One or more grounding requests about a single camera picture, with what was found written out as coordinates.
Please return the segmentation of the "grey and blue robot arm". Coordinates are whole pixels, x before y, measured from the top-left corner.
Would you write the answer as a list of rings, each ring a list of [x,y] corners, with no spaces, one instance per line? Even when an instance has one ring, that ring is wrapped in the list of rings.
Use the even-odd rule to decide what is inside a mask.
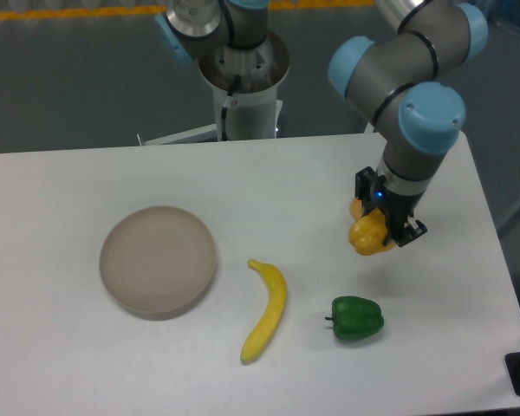
[[[169,1],[155,22],[174,57],[196,62],[211,86],[221,141],[276,134],[276,91],[289,51],[268,28],[265,1]],[[426,226],[414,210],[465,123],[465,104],[438,77],[479,54],[488,39],[468,3],[379,1],[396,35],[344,42],[328,65],[339,94],[385,139],[379,164],[355,176],[348,238],[362,255],[404,246]]]

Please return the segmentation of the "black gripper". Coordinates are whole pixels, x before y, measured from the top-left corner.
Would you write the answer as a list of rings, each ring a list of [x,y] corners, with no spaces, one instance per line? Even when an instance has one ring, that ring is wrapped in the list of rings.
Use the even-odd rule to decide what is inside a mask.
[[[361,202],[363,217],[379,208],[386,217],[390,238],[404,247],[427,233],[413,212],[428,186],[429,179],[405,179],[381,159],[376,171],[367,166],[355,174],[354,196]]]

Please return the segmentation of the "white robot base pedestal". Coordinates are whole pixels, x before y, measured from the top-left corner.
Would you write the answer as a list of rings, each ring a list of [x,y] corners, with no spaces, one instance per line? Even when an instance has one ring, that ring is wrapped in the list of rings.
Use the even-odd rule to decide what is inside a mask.
[[[142,146],[276,137],[283,106],[277,90],[289,72],[289,51],[280,36],[270,30],[252,49],[223,46],[200,59],[198,68],[211,88],[215,122],[141,141]]]

